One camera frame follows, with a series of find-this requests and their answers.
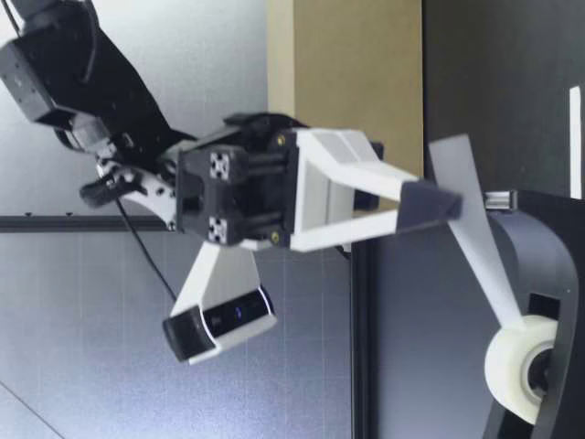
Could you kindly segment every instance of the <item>white plastic part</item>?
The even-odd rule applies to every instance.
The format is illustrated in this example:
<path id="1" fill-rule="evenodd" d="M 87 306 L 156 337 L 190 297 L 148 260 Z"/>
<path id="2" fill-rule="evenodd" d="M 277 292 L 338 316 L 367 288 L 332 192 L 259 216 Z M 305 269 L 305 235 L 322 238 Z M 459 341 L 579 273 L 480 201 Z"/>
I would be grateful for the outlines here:
<path id="1" fill-rule="evenodd" d="M 171 316 L 199 306 L 206 311 L 260 288 L 254 254 L 204 242 Z"/>
<path id="2" fill-rule="evenodd" d="M 112 160 L 108 161 L 105 166 L 98 165 L 98 175 L 103 177 L 115 166 L 120 165 Z M 169 229 L 172 229 L 176 224 L 175 188 L 163 179 L 138 168 L 127 168 L 124 177 L 131 180 L 135 175 L 141 176 L 140 184 L 146 193 L 132 192 L 124 195 L 123 199 L 128 199 L 150 210 L 164 221 Z"/>
<path id="3" fill-rule="evenodd" d="M 542 399 L 528 384 L 528 369 L 538 354 L 552 349 L 558 322 L 525 316 L 523 330 L 502 328 L 485 356 L 485 381 L 494 398 L 527 423 L 536 424 Z"/>
<path id="4" fill-rule="evenodd" d="M 299 171 L 291 250 L 310 252 L 396 232 L 397 211 L 353 218 L 356 190 L 400 200 L 417 178 L 382 162 L 358 131 L 297 130 Z"/>
<path id="5" fill-rule="evenodd" d="M 430 150 L 439 187 L 463 195 L 462 215 L 449 225 L 500 326 L 522 329 L 524 320 L 485 215 L 469 137 L 441 140 Z"/>
<path id="6" fill-rule="evenodd" d="M 217 338 L 213 337 L 207 328 L 203 316 L 205 311 L 257 289 L 261 290 L 266 306 L 269 307 L 266 293 L 261 289 L 258 268 L 252 251 L 203 243 L 171 312 L 171 316 L 178 316 L 199 306 L 203 328 L 215 345 L 211 350 L 189 359 L 190 364 L 215 357 L 224 350 L 244 343 L 276 324 L 276 316 L 268 314 Z"/>
<path id="7" fill-rule="evenodd" d="M 398 216 L 397 210 L 391 210 L 295 233 L 291 237 L 291 249 L 313 252 L 389 235 L 396 232 Z"/>
<path id="8" fill-rule="evenodd" d="M 582 172 L 582 133 L 581 133 L 581 88 L 569 91 L 569 129 L 570 129 L 570 196 L 583 198 Z"/>

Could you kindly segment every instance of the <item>dark panel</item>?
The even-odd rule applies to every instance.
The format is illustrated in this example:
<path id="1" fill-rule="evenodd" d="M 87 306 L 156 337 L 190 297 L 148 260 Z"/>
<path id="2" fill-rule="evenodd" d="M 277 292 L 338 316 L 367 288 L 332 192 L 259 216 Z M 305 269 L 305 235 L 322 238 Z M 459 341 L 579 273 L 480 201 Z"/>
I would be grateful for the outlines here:
<path id="1" fill-rule="evenodd" d="M 425 3 L 427 140 L 469 133 L 486 190 L 568 194 L 569 89 L 585 82 L 585 3 Z"/>

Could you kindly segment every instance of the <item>brown cardboard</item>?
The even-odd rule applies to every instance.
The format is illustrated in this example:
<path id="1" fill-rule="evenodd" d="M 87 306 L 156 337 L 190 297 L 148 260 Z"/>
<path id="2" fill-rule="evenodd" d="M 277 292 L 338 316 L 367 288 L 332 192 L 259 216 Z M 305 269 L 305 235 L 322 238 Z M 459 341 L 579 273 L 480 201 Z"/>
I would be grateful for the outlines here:
<path id="1" fill-rule="evenodd" d="M 268 0 L 269 106 L 354 128 L 422 175 L 421 6 L 416 0 Z"/>

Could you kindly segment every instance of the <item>white tape roll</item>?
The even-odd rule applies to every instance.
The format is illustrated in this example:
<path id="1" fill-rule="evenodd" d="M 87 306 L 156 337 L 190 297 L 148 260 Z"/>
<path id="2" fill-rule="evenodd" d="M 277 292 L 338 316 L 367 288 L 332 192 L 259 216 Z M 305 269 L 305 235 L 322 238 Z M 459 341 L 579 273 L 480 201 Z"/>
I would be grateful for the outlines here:
<path id="1" fill-rule="evenodd" d="M 528 384 L 528 370 L 553 348 L 558 322 L 543 316 L 525 316 L 524 322 L 524 330 L 502 328 L 495 335 L 485 356 L 485 380 L 501 405 L 534 425 L 542 399 Z"/>

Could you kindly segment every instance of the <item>black frame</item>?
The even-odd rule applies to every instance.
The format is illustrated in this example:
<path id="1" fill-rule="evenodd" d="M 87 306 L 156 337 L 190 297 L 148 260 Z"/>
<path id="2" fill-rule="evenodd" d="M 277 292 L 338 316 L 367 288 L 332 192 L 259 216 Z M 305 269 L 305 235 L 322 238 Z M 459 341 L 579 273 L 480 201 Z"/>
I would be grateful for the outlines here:
<path id="1" fill-rule="evenodd" d="M 135 216 L 130 221 L 138 231 L 166 231 L 154 216 Z M 127 231 L 118 216 L 0 216 L 0 233 L 81 233 Z"/>

